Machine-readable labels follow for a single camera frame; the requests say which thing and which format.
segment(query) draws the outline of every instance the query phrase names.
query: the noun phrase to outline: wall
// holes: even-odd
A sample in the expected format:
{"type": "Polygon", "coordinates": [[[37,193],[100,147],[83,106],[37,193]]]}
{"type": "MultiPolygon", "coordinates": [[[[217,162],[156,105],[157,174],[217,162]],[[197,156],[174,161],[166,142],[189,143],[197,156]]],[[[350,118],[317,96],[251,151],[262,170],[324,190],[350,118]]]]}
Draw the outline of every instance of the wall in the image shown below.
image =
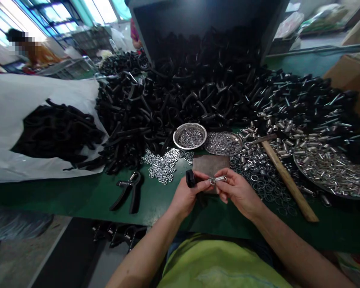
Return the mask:
{"type": "Polygon", "coordinates": [[[300,9],[299,12],[304,14],[304,19],[307,20],[311,18],[314,11],[323,5],[333,4],[335,0],[300,0],[300,1],[293,1],[293,2],[300,2],[300,9]]]}
{"type": "Polygon", "coordinates": [[[360,8],[360,0],[340,0],[339,4],[345,6],[348,9],[348,13],[344,16],[343,21],[350,19],[353,14],[360,8]]]}

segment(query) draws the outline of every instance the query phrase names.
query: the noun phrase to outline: stainless steel bowl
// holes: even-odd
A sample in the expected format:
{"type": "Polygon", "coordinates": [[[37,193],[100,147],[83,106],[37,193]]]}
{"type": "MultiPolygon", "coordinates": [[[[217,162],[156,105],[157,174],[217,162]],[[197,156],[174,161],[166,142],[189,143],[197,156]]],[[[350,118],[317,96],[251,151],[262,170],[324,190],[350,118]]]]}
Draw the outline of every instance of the stainless steel bowl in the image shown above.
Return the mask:
{"type": "Polygon", "coordinates": [[[200,125],[198,123],[185,123],[185,124],[182,124],[182,125],[178,126],[178,128],[176,129],[176,131],[173,134],[173,142],[176,144],[176,146],[178,146],[178,148],[181,148],[181,149],[184,149],[184,150],[192,150],[192,149],[199,148],[200,146],[202,146],[204,144],[206,139],[207,139],[207,130],[205,130],[204,126],[202,126],[202,125],[200,125]],[[192,147],[192,148],[185,148],[185,147],[182,147],[179,144],[179,142],[178,142],[179,136],[180,136],[181,132],[183,132],[187,128],[195,128],[196,130],[198,130],[198,131],[200,131],[202,133],[203,140],[202,140],[202,142],[200,144],[198,144],[197,146],[192,147]]]}

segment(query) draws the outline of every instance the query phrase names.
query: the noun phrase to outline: finger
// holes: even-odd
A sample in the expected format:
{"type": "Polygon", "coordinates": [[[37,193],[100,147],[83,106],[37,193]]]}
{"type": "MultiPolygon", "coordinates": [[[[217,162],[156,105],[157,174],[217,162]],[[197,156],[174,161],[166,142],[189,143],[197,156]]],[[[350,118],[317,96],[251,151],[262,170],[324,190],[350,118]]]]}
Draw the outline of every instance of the finger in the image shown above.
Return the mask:
{"type": "Polygon", "coordinates": [[[194,193],[198,193],[204,190],[207,190],[211,186],[211,183],[209,180],[204,180],[201,182],[198,182],[194,188],[191,188],[191,191],[194,193]]]}
{"type": "Polygon", "coordinates": [[[226,182],[223,182],[223,181],[218,181],[216,182],[216,186],[222,191],[222,192],[225,192],[227,194],[233,194],[234,193],[234,189],[233,189],[233,186],[226,183],[226,182]]]}
{"type": "Polygon", "coordinates": [[[197,178],[200,178],[200,179],[202,179],[202,180],[207,180],[207,179],[210,178],[207,174],[204,174],[204,173],[202,173],[202,172],[194,171],[193,173],[195,174],[195,176],[196,176],[197,178]]]}
{"type": "Polygon", "coordinates": [[[222,200],[222,202],[224,202],[225,204],[228,204],[228,196],[225,192],[221,192],[219,194],[220,200],[222,200]]]}
{"type": "Polygon", "coordinates": [[[215,174],[215,177],[218,177],[218,176],[222,176],[222,175],[225,175],[227,176],[228,178],[233,178],[235,179],[236,176],[237,176],[237,173],[235,173],[233,170],[231,170],[230,168],[223,168],[221,170],[219,170],[216,174],[215,174]]]}

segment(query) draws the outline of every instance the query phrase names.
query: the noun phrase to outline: hammer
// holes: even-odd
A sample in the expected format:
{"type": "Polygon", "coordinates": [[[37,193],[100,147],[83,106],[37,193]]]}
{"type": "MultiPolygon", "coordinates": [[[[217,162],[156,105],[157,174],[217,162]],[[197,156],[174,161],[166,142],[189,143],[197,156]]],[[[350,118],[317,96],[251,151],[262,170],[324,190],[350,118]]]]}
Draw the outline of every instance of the hammer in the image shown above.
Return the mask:
{"type": "Polygon", "coordinates": [[[284,165],[281,163],[279,157],[276,155],[275,151],[272,149],[268,140],[276,139],[276,134],[270,134],[264,137],[258,138],[258,140],[251,142],[251,145],[260,143],[263,145],[265,151],[268,154],[268,157],[272,160],[275,165],[277,171],[279,172],[283,182],[287,186],[288,190],[291,192],[293,198],[296,200],[297,205],[299,206],[302,214],[308,222],[319,222],[319,218],[317,218],[315,212],[313,212],[312,208],[309,206],[304,196],[301,194],[299,188],[296,183],[293,181],[292,177],[285,169],[284,165]]]}

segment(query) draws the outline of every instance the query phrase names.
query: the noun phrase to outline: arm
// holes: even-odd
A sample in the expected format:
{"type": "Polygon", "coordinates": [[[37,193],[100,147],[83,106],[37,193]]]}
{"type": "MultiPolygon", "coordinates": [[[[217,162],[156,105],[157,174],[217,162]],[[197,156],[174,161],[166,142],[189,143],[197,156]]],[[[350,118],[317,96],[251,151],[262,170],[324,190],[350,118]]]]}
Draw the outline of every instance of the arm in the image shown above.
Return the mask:
{"type": "Polygon", "coordinates": [[[256,225],[285,267],[304,287],[355,287],[332,263],[302,240],[260,200],[248,182],[225,168],[215,177],[227,175],[228,181],[217,182],[223,202],[230,198],[239,211],[256,225]]]}
{"type": "Polygon", "coordinates": [[[140,40],[136,41],[136,40],[132,39],[132,44],[136,50],[139,50],[143,46],[143,44],[141,43],[140,40]]]}
{"type": "Polygon", "coordinates": [[[124,258],[106,288],[148,287],[181,222],[192,211],[196,194],[211,189],[207,175],[199,172],[195,172],[195,175],[203,181],[199,182],[195,188],[188,188],[185,177],[181,179],[168,210],[124,258]]]}
{"type": "Polygon", "coordinates": [[[135,27],[135,22],[133,21],[132,18],[131,18],[130,27],[131,27],[132,44],[136,50],[139,50],[140,48],[142,48],[143,45],[141,44],[141,41],[139,40],[139,33],[137,32],[137,29],[135,27]]]}

